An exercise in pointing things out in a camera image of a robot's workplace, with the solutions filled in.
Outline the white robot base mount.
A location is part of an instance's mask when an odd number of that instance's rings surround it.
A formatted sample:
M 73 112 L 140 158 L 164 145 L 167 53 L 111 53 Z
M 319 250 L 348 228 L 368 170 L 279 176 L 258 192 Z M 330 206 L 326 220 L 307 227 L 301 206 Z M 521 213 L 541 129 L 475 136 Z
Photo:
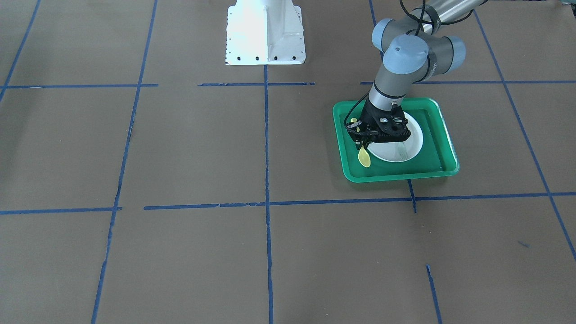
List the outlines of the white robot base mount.
M 302 10 L 292 0 L 238 0 L 227 19 L 226 64 L 305 63 Z

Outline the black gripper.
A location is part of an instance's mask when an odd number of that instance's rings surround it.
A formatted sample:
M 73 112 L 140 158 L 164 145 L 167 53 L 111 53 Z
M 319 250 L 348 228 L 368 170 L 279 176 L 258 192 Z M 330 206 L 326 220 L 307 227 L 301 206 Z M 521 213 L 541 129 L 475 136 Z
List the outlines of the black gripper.
M 365 100 L 360 117 L 352 121 L 350 115 L 359 104 L 360 101 L 354 104 L 345 117 L 347 133 L 352 132 L 354 134 L 356 127 L 359 127 L 360 131 L 364 133 L 364 135 L 356 135 L 355 137 L 358 151 L 367 150 L 368 145 L 372 142 L 403 142 L 411 135 L 401 105 L 392 103 L 390 110 L 383 110 L 375 107 L 369 100 Z

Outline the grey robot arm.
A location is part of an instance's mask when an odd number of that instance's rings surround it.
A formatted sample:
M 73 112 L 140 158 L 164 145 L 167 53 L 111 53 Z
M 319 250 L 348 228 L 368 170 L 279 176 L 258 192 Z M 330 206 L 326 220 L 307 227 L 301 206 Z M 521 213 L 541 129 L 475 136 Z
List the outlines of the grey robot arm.
M 411 130 L 401 103 L 412 84 L 459 68 L 466 47 L 458 37 L 438 37 L 442 27 L 467 19 L 482 0 L 424 0 L 402 19 L 384 19 L 372 32 L 372 43 L 383 54 L 372 88 L 364 95 L 360 117 L 344 125 L 356 145 L 404 142 Z

